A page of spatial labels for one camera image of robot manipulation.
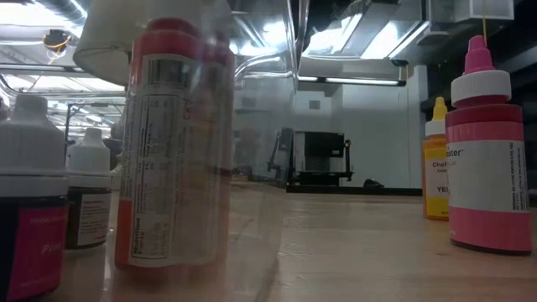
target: pink bottle cap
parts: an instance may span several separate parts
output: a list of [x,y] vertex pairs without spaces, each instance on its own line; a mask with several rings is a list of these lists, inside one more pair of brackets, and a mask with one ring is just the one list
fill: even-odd
[[464,74],[468,75],[485,70],[496,70],[496,68],[494,68],[490,50],[485,45],[485,39],[483,36],[477,35],[471,38],[468,43]]

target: wooden table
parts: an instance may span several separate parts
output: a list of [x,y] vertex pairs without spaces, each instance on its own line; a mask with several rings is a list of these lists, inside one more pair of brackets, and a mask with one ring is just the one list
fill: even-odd
[[420,198],[289,199],[271,302],[537,301],[535,254],[454,247],[447,222],[422,218]]

